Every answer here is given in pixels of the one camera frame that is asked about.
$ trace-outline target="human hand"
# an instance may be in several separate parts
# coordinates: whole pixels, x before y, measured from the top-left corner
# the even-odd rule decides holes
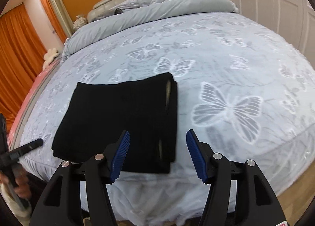
[[[14,188],[14,192],[23,199],[30,199],[32,197],[32,193],[30,187],[28,185],[28,177],[27,172],[24,168],[19,168],[19,176],[15,178],[15,182],[17,183],[18,187]],[[0,184],[9,184],[9,179],[0,172]]]

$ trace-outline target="bed frame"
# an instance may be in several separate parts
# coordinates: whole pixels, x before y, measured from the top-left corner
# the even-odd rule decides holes
[[[35,92],[33,93],[33,95],[31,96],[24,112],[22,113],[18,125],[16,127],[14,136],[13,136],[13,140],[12,143],[10,145],[10,150],[16,149],[19,147],[20,145],[20,141],[21,141],[21,137],[24,131],[24,127],[27,123],[27,120],[39,98],[39,96],[41,95],[41,93],[44,91],[45,87],[47,86],[47,84],[49,83],[49,81],[51,80],[51,78],[53,77],[53,75],[56,73],[56,71],[60,68],[60,60],[58,60],[58,62],[56,62],[53,67],[51,68],[51,70],[48,72],[48,74],[44,77],[44,79],[42,80],[42,82],[40,83],[40,85],[37,87],[37,89],[35,90]]]

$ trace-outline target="orange curtain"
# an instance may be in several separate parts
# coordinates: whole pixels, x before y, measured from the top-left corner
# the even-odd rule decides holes
[[[45,53],[24,4],[0,17],[0,113],[8,132],[42,70]]]
[[[49,21],[51,22],[51,25],[55,29],[60,40],[64,43],[66,41],[67,36],[66,36],[65,32],[63,31],[49,0],[40,0],[40,1],[44,7],[44,10],[45,10],[48,18],[49,18]]]

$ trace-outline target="pink sheet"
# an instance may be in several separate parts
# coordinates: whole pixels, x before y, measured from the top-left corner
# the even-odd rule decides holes
[[[15,135],[15,131],[16,128],[18,127],[18,124],[20,122],[21,116],[23,115],[23,112],[25,111],[30,99],[32,98],[33,94],[35,93],[35,91],[37,90],[37,88],[39,87],[39,85],[42,83],[42,81],[45,79],[45,77],[47,76],[47,74],[51,71],[51,69],[53,68],[53,66],[55,64],[57,64],[59,62],[60,59],[54,61],[51,65],[49,65],[45,70],[43,70],[40,74],[38,74],[38,76],[36,77],[29,93],[27,94],[27,96],[25,97],[20,110],[18,111],[18,114],[16,115],[16,118],[13,122],[13,125],[11,127],[10,133],[7,135],[7,144],[10,147],[13,141],[13,137]]]

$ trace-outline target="light blue blanket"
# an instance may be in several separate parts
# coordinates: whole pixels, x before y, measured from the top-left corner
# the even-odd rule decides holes
[[[106,19],[85,29],[101,30],[102,21]],[[73,37],[84,39],[80,32]],[[39,137],[45,145],[21,163],[40,178],[49,180],[61,162],[53,157],[51,144],[78,81],[115,84],[163,72],[172,73],[178,83],[176,161],[169,175],[122,172],[108,186],[116,219],[140,226],[182,225],[201,215],[209,186],[197,178],[186,147],[190,128],[230,160],[254,159],[277,194],[314,160],[315,72],[265,27],[235,13],[197,13],[91,39],[87,46],[69,43],[68,51],[78,51],[69,53],[73,55],[53,76],[26,124],[21,145]],[[106,126],[102,131],[106,138]],[[232,192],[229,211],[234,204]]]

